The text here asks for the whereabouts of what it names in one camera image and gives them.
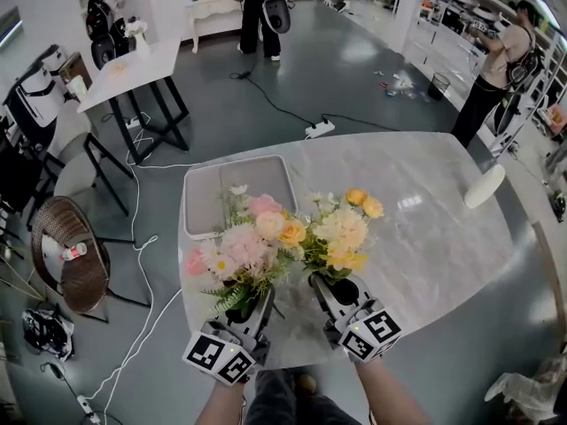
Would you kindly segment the person's grey trousers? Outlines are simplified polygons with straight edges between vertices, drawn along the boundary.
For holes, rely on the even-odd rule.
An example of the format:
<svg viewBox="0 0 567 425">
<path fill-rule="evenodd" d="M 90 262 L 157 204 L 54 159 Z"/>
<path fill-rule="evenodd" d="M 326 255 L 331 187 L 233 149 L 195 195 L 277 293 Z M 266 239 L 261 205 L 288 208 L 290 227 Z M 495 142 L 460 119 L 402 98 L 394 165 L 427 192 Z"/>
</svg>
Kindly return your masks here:
<svg viewBox="0 0 567 425">
<path fill-rule="evenodd" d="M 260 371 L 244 425 L 361 425 L 317 390 L 298 397 L 294 377 L 303 373 L 310 374 L 298 367 Z"/>
</svg>

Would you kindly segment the brown cardboard box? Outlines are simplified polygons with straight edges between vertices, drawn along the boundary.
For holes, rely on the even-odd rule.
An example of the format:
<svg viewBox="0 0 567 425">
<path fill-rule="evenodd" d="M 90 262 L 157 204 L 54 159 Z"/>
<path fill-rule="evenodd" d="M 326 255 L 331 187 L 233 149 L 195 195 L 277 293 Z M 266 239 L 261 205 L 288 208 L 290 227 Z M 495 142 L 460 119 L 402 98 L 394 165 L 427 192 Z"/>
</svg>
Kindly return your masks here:
<svg viewBox="0 0 567 425">
<path fill-rule="evenodd" d="M 64 83 L 69 83 L 74 77 L 81 76 L 87 88 L 92 84 L 80 52 L 74 52 L 68 57 L 66 62 L 58 69 L 58 75 Z"/>
</svg>

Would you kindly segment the black and white backpack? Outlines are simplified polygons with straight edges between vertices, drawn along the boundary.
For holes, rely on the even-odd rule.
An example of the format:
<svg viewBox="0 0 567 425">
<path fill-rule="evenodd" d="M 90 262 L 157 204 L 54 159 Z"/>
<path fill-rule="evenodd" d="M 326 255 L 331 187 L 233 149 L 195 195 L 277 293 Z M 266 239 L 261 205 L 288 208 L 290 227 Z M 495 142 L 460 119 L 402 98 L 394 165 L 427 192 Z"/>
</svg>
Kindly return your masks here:
<svg viewBox="0 0 567 425">
<path fill-rule="evenodd" d="M 22 327 L 26 342 L 34 349 L 48 352 L 62 362 L 74 355 L 74 323 L 57 307 L 24 310 Z"/>
</svg>

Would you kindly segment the person's tan shoe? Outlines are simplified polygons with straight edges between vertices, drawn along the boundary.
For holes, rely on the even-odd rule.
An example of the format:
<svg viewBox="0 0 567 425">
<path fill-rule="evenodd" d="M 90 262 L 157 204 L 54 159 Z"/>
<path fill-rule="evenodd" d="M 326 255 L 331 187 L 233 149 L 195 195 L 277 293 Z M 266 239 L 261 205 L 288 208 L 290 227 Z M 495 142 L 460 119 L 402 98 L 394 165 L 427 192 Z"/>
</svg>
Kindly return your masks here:
<svg viewBox="0 0 567 425">
<path fill-rule="evenodd" d="M 307 373 L 295 375 L 295 393 L 298 397 L 313 396 L 317 390 L 317 381 Z"/>
</svg>

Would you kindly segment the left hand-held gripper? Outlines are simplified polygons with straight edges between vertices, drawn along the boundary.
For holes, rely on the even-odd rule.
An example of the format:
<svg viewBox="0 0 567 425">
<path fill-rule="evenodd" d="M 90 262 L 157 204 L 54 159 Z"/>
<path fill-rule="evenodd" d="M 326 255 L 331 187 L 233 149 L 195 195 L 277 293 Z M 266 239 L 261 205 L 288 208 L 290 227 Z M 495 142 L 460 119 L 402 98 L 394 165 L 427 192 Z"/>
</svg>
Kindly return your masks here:
<svg viewBox="0 0 567 425">
<path fill-rule="evenodd" d="M 226 386 L 246 383 L 268 357 L 271 343 L 261 332 L 268 325 L 274 299 L 275 289 L 270 286 L 252 312 L 226 311 L 218 320 L 205 321 L 191 334 L 183 361 Z"/>
</svg>

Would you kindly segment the person's left forearm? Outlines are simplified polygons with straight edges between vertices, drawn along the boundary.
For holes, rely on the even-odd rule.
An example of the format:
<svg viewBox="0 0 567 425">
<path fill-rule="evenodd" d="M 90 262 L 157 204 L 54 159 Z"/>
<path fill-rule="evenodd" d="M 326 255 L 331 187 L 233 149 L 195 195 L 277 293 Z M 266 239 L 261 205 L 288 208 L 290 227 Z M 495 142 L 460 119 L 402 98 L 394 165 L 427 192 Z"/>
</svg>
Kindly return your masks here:
<svg viewBox="0 0 567 425">
<path fill-rule="evenodd" d="M 245 385 L 249 380 L 244 375 L 232 386 L 216 382 L 195 425 L 243 425 Z"/>
</svg>

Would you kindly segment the yellow flower bouquet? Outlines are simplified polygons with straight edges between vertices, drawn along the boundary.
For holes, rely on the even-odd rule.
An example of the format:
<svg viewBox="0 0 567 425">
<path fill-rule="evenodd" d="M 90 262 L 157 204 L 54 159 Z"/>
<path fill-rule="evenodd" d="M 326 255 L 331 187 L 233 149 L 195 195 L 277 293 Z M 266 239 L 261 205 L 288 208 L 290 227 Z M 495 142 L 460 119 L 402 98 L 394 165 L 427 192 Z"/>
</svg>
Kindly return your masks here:
<svg viewBox="0 0 567 425">
<path fill-rule="evenodd" d="M 384 217 L 384 205 L 364 189 L 348 189 L 342 196 L 315 192 L 310 201 L 315 212 L 305 217 L 301 242 L 305 269 L 330 284 L 343 281 L 364 268 L 369 224 Z"/>
</svg>

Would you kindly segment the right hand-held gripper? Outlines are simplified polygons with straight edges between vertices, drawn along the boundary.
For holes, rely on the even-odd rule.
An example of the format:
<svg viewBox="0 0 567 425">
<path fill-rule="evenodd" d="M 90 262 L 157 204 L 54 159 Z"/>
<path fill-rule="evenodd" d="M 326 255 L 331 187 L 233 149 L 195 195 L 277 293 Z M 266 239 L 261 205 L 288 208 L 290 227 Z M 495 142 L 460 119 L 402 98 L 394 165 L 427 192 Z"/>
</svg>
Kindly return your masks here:
<svg viewBox="0 0 567 425">
<path fill-rule="evenodd" d="M 329 282 L 318 273 L 309 277 L 317 301 L 330 317 L 324 328 L 329 343 L 342 347 L 356 361 L 369 362 L 397 343 L 402 337 L 402 327 L 389 307 L 371 298 L 362 278 L 351 274 L 345 282 L 346 304 L 355 306 L 347 313 L 336 297 L 341 281 Z"/>
</svg>

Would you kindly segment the scattered floor litter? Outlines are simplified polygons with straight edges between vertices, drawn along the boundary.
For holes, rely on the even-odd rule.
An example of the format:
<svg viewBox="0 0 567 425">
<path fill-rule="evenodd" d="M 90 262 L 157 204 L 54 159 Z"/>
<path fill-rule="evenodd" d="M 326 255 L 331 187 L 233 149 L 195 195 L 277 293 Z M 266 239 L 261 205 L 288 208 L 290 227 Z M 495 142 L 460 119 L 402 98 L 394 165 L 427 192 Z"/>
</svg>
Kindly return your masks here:
<svg viewBox="0 0 567 425">
<path fill-rule="evenodd" d="M 430 101 L 424 89 L 406 75 L 397 73 L 388 75 L 380 70 L 375 70 L 373 74 L 379 79 L 379 87 L 388 97 L 421 98 L 425 102 Z"/>
</svg>

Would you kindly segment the brown wicker chair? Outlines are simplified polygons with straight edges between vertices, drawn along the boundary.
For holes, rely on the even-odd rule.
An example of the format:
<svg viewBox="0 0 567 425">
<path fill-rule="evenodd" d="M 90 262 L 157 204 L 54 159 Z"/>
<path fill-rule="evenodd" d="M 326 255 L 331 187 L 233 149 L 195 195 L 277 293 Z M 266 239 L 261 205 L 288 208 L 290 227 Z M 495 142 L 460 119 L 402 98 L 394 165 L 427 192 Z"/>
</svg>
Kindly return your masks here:
<svg viewBox="0 0 567 425">
<path fill-rule="evenodd" d="M 88 246 L 86 255 L 66 262 L 59 259 L 64 249 L 80 242 Z M 150 308 L 149 303 L 111 290 L 111 260 L 106 243 L 132 245 L 135 242 L 97 236 L 86 214 L 69 197 L 47 199 L 32 222 L 31 255 L 35 271 L 46 286 L 64 299 L 72 312 L 95 319 L 91 313 L 107 297 Z"/>
</svg>

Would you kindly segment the white table black legs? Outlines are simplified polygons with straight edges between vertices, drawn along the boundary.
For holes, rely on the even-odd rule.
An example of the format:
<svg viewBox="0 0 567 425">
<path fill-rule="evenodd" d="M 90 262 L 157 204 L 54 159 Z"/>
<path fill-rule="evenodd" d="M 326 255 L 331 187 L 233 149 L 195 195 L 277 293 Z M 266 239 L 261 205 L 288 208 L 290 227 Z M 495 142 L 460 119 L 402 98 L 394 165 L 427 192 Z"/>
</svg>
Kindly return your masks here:
<svg viewBox="0 0 567 425">
<path fill-rule="evenodd" d="M 156 42 L 150 46 L 151 55 L 147 59 L 140 58 L 136 52 L 132 51 L 106 63 L 92 82 L 88 90 L 87 99 L 79 104 L 78 112 L 86 112 L 103 102 L 107 102 L 111 106 L 113 116 L 128 148 L 128 152 L 136 164 L 142 163 L 147 156 L 152 154 L 163 143 L 182 151 L 190 149 L 189 144 L 185 141 L 178 128 L 179 123 L 187 118 L 190 113 L 173 81 L 173 73 L 180 45 L 181 40 L 178 38 Z M 109 66 L 118 62 L 127 63 L 128 70 L 119 78 L 111 80 L 108 76 Z M 169 111 L 165 98 L 159 89 L 158 81 L 160 80 L 165 82 L 180 110 L 175 116 Z M 150 87 L 150 91 L 165 118 L 165 126 L 163 128 L 154 127 L 142 121 L 140 123 L 141 128 L 153 133 L 154 139 L 143 151 L 139 151 L 123 118 L 118 97 L 125 95 L 132 105 L 137 118 L 141 120 L 143 117 L 136 101 L 134 90 L 145 85 Z"/>
</svg>

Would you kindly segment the person's right forearm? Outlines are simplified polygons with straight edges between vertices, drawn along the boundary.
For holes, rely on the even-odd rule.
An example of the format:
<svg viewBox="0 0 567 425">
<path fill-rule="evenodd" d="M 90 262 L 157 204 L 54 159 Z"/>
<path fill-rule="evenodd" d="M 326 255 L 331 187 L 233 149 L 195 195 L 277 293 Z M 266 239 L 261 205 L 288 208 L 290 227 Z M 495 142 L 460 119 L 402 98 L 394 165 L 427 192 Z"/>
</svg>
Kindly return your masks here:
<svg viewBox="0 0 567 425">
<path fill-rule="evenodd" d="M 354 366 L 376 425 L 431 425 L 419 403 L 379 358 Z"/>
</svg>

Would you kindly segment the white cup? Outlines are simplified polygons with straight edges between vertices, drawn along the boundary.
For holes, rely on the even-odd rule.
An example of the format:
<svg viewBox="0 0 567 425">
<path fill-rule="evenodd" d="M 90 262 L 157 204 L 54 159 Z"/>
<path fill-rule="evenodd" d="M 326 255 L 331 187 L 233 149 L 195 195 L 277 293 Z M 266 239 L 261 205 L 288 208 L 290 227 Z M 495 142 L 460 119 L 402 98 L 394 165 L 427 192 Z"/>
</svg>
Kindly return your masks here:
<svg viewBox="0 0 567 425">
<path fill-rule="evenodd" d="M 67 84 L 69 93 L 76 97 L 80 103 L 87 99 L 88 87 L 81 75 L 76 75 Z"/>
</svg>

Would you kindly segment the white dressing table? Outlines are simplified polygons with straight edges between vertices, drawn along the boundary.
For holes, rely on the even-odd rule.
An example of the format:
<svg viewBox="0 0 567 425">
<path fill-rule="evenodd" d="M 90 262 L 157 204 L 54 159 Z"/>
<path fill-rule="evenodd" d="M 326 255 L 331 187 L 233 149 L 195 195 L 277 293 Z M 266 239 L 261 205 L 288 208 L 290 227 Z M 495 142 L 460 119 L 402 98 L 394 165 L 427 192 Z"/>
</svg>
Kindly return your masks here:
<svg viewBox="0 0 567 425">
<path fill-rule="evenodd" d="M 233 33 L 240 29 L 242 10 L 238 0 L 194 0 L 185 6 L 192 53 L 198 53 L 201 37 Z"/>
</svg>

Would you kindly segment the pink flower bouquet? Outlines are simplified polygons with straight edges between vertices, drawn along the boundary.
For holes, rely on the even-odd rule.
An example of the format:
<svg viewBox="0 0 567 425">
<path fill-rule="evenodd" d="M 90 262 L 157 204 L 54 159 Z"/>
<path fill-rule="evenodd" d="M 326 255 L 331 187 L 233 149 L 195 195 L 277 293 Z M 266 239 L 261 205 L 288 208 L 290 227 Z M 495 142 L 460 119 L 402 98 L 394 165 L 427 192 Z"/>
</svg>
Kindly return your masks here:
<svg viewBox="0 0 567 425">
<path fill-rule="evenodd" d="M 227 227 L 199 243 L 185 261 L 186 273 L 205 280 L 214 313 L 252 310 L 252 304 L 304 258 L 306 225 L 269 194 L 252 196 L 246 184 L 221 195 Z"/>
</svg>

